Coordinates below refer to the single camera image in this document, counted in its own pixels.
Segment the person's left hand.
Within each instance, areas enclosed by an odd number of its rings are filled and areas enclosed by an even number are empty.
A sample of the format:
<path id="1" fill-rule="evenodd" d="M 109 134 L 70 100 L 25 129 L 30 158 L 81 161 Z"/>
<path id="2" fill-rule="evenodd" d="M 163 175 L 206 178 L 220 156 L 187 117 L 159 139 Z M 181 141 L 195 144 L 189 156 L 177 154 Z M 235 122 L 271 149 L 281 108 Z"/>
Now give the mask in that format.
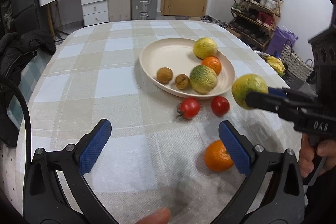
<path id="1" fill-rule="evenodd" d="M 170 217 L 171 211 L 167 207 L 163 207 L 140 219 L 136 224 L 168 224 Z"/>

